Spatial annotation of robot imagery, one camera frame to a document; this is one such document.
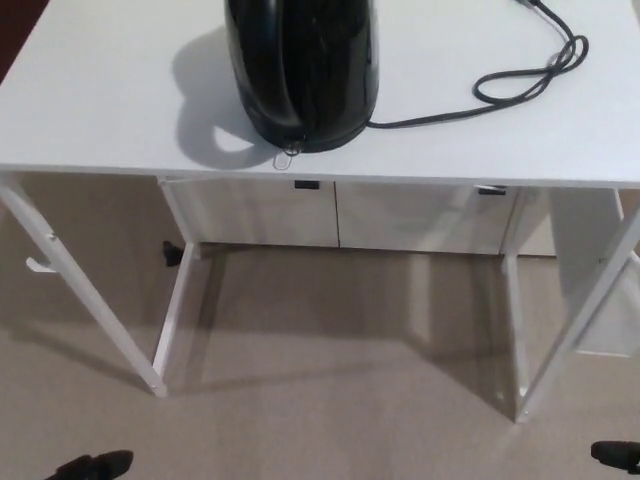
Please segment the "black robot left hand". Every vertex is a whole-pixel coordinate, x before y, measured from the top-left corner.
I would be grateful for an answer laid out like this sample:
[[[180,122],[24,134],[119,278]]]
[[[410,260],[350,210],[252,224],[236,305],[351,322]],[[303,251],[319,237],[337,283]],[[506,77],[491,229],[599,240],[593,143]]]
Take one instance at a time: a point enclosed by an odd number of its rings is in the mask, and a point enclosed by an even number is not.
[[[134,453],[116,450],[97,456],[81,455],[60,466],[47,480],[111,480],[126,474],[133,463]]]

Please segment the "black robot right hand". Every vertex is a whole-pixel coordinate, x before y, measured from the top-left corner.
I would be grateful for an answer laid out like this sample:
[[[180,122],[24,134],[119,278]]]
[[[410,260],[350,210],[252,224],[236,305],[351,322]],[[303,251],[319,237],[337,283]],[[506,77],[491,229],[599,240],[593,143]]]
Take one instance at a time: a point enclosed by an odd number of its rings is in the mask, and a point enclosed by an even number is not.
[[[590,453],[592,458],[605,466],[626,471],[630,475],[639,474],[640,445],[638,442],[597,441],[591,445]]]

